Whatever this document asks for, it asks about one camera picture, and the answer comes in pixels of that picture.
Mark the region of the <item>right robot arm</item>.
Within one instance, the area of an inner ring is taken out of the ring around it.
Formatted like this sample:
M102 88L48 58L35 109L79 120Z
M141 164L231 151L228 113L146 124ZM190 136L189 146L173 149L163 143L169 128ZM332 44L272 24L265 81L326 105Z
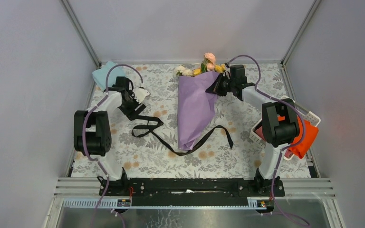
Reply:
M254 177L254 191L261 196L272 190L278 177L283 154L300 135L299 111L290 99L277 99L262 92L255 83L249 83L243 65L233 65L219 74L207 93L226 96L232 93L239 100L261 110L261 128L266 141L265 157Z

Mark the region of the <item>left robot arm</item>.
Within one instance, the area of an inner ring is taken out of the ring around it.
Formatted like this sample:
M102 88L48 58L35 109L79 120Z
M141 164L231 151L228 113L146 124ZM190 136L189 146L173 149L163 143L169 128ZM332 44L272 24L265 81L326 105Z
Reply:
M111 117L124 116L137 119L145 109L144 100L150 92L143 86L134 87L127 77L119 77L113 87L104 91L104 97L90 110L78 110L74 114L74 148L90 161L97 162L104 176L111 180L110 189L116 195L128 191L128 183L122 178L123 167L118 164L112 146Z

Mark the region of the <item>black ribbon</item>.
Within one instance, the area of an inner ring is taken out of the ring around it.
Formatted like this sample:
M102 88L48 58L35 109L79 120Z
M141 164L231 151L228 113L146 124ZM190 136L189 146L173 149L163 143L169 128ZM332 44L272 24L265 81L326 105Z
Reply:
M163 146L165 146L169 151L171 151L172 153L174 153L177 156L186 156L189 154L194 153L195 151L197 151L199 148L201 148L206 142L207 140L210 138L210 136L213 134L213 132L216 129L222 129L225 133L226 133L226 138L228 141L228 145L230 147L230 149L233 148L234 146L234 142L231 138L231 135L229 133L229 131L227 130L227 128L225 128L222 125L217 125L214 128L212 128L209 132L207 132L194 146L191 150L188 150L187 152L176 152L170 144L168 144L165 140L163 140L159 135L157 135L154 130L157 129L160 126L163 126L163 121L160 120L159 117L153 117L153 116L143 116L143 115L138 115L136 117L136 120L144 120L147 121L147 124L141 124L141 125L136 125L133 127L131 134L133 137L136 138L142 138L144 136L147 136L149 134L152 134Z

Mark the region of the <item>yellow fake flower stem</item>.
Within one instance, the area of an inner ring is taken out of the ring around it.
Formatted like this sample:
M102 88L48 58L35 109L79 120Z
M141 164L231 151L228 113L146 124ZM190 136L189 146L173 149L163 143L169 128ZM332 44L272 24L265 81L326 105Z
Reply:
M201 64L199 68L192 71L193 76L203 74L208 71L214 71L219 74L223 74L227 70L225 64Z

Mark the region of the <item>pink fake flower stem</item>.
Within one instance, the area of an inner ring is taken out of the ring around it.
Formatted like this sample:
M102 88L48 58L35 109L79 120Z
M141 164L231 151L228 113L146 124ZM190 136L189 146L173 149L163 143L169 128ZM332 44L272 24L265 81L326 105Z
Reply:
M207 71L214 71L216 64L216 57L213 53L205 53L204 59L201 63L201 73L205 73Z

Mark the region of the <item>white fake flower stem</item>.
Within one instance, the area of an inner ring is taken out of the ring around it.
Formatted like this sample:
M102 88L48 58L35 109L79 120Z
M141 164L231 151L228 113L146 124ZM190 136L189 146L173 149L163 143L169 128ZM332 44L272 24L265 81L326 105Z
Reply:
M194 74L193 74L193 71L189 68L186 68L182 65L179 65L177 66L175 69L174 69L174 73L177 75L177 76L188 76L188 77L192 77Z

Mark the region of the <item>pink purple wrapping paper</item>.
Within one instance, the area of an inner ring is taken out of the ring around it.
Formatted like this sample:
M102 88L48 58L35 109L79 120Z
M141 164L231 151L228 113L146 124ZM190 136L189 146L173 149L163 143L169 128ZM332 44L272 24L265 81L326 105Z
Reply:
M208 71L195 77L178 77L177 139L180 150L192 150L197 138L213 119L218 96L206 90L218 75Z

